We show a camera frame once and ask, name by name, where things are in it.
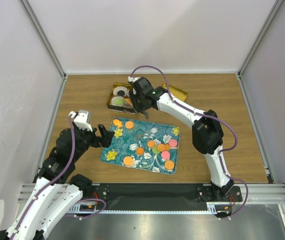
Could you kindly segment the metal tongs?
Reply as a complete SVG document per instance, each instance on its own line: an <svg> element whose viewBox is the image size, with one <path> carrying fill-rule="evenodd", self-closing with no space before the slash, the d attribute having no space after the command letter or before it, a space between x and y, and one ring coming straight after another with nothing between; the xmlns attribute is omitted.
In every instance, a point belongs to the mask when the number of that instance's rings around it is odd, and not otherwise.
<svg viewBox="0 0 285 240"><path fill-rule="evenodd" d="M149 114L148 114L146 111L138 112L138 111L135 109L134 105L133 105L133 111L134 111L136 114L137 114L137 113L142 114L145 119L147 119L147 120L149 119Z"/></svg>

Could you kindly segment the green round cookie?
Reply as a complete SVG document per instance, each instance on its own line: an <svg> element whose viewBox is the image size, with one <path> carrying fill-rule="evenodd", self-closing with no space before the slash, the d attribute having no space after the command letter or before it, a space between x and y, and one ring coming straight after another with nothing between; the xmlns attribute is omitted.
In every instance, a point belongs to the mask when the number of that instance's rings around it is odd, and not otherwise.
<svg viewBox="0 0 285 240"><path fill-rule="evenodd" d="M122 106L124 104L124 99L123 98L117 98L115 101L114 101L114 104L116 106Z"/></svg>

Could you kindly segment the orange fish cookie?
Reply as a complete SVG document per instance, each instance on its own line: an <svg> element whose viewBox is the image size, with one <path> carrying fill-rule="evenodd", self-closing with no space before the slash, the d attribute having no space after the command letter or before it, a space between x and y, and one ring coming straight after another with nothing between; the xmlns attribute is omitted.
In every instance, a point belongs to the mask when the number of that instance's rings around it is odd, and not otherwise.
<svg viewBox="0 0 285 240"><path fill-rule="evenodd" d="M127 105L132 105L132 102L129 98L125 98L124 101L126 102Z"/></svg>
<svg viewBox="0 0 285 240"><path fill-rule="evenodd" d="M122 121L115 118L112 123L117 127L117 128L122 128L123 127L123 124L122 124Z"/></svg>

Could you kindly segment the black sandwich cookie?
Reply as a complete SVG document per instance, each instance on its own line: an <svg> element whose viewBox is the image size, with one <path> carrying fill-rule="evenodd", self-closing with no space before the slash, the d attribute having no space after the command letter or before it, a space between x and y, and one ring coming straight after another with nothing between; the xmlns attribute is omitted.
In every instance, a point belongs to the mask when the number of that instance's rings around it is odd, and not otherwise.
<svg viewBox="0 0 285 240"><path fill-rule="evenodd" d="M117 92L117 96L124 97L125 95L126 95L126 92L123 91L123 90L119 90L119 91Z"/></svg>

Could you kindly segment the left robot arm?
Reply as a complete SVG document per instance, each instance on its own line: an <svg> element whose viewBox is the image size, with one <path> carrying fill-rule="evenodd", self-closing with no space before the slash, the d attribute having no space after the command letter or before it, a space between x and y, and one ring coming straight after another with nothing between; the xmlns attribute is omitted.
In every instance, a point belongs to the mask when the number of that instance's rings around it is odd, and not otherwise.
<svg viewBox="0 0 285 240"><path fill-rule="evenodd" d="M71 177L77 160L90 148L108 148L114 131L100 124L93 130L75 123L64 129L35 179L33 191L22 211L8 229L0 230L0 240L45 240L80 200L93 194L92 181L77 174Z"/></svg>

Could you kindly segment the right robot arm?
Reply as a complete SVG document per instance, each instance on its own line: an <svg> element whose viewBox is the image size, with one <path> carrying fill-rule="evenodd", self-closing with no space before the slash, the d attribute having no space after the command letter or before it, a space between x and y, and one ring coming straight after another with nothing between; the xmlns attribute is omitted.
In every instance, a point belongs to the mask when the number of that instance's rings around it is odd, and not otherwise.
<svg viewBox="0 0 285 240"><path fill-rule="evenodd" d="M154 88L145 77L128 77L129 98L137 113L148 117L148 109L167 113L187 125L194 148L204 155L210 171L213 197L224 201L231 195L234 180L229 176L223 156L224 132L216 112L191 107L161 86Z"/></svg>

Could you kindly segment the square cookie tin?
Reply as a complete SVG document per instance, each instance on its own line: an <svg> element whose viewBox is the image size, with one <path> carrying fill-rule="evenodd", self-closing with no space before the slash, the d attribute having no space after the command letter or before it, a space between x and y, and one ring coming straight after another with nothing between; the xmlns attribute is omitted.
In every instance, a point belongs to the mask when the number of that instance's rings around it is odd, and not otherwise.
<svg viewBox="0 0 285 240"><path fill-rule="evenodd" d="M115 82L107 101L107 108L115 112L137 114L129 96L132 86L127 83Z"/></svg>

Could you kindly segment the orange round cookie top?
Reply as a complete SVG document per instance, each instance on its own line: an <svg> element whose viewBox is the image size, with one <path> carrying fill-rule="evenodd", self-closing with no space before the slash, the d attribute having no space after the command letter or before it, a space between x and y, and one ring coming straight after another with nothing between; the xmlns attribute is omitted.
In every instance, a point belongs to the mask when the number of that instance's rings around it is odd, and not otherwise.
<svg viewBox="0 0 285 240"><path fill-rule="evenodd" d="M131 120L127 121L127 122L125 123L125 127L126 127L127 129L132 129L132 128L134 127L134 122L131 121Z"/></svg>

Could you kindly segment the orange dotted cookie front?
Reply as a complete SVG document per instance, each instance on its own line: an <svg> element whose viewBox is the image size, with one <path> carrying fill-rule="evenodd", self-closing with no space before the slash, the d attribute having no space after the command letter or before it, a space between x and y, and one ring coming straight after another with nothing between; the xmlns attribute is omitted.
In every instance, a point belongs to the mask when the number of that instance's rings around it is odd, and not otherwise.
<svg viewBox="0 0 285 240"><path fill-rule="evenodd" d="M123 159L123 164L125 166L131 166L133 164L134 160L131 156L126 156L124 159Z"/></svg>

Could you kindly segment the orange dotted cookie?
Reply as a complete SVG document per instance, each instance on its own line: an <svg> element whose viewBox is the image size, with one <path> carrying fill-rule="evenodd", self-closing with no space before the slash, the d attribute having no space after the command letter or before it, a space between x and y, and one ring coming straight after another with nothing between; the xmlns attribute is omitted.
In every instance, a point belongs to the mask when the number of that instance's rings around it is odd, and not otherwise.
<svg viewBox="0 0 285 240"><path fill-rule="evenodd" d="M126 156L124 159L123 159L123 164L125 166L131 166L133 164L134 160L131 156Z"/></svg>
<svg viewBox="0 0 285 240"><path fill-rule="evenodd" d="M171 171L175 168L175 163L172 160L166 160L164 162L164 167L166 170Z"/></svg>

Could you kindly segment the green cookie under pile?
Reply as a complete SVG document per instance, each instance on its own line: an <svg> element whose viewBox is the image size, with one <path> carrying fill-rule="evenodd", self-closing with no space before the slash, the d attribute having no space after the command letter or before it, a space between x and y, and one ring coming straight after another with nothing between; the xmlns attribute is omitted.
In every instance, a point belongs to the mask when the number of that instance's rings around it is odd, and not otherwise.
<svg viewBox="0 0 285 240"><path fill-rule="evenodd" d="M154 146L154 147L152 148L152 152L153 152L154 154L158 154L158 153L159 153L159 151L158 151L158 149L157 149L157 146Z"/></svg>

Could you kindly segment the pink round cookie upper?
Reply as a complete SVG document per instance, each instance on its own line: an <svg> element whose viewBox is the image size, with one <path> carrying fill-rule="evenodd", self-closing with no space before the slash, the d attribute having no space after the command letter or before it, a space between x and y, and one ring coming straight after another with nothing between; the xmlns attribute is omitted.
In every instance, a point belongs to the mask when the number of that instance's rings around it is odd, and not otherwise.
<svg viewBox="0 0 285 240"><path fill-rule="evenodd" d="M168 144L170 145L171 148L175 148L178 146L178 141L176 139L170 139Z"/></svg>

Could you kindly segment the pink round cookie lower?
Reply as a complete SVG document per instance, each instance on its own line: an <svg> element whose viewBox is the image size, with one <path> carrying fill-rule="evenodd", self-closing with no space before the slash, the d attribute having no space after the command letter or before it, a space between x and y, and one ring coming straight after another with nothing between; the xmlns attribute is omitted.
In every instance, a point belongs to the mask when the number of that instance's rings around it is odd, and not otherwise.
<svg viewBox="0 0 285 240"><path fill-rule="evenodd" d="M169 160L171 155L170 155L170 152L167 151L167 150L164 150L161 152L161 157L166 161L166 160Z"/></svg>

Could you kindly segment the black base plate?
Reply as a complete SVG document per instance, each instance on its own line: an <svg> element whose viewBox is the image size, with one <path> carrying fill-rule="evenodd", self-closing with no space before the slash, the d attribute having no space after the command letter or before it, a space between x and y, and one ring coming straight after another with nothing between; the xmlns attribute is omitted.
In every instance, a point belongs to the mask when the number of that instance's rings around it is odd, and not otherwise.
<svg viewBox="0 0 285 240"><path fill-rule="evenodd" d="M244 197L236 185L224 194L202 183L94 183L92 191L109 211L205 211L208 203L227 206Z"/></svg>

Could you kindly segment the aluminium frame rail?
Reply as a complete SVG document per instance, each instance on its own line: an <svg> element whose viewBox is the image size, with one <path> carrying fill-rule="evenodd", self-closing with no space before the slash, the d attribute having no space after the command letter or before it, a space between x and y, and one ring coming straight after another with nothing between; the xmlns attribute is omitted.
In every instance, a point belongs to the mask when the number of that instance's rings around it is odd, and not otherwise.
<svg viewBox="0 0 285 240"><path fill-rule="evenodd" d="M229 206L233 206L236 211L242 203L247 205L285 205L285 185L284 184L249 184L245 187L242 184L236 184L240 187L243 195L241 203L228 204L214 204L212 202L207 204L206 210L197 211L116 211L103 210L104 214L217 214L218 212L227 212Z"/></svg>

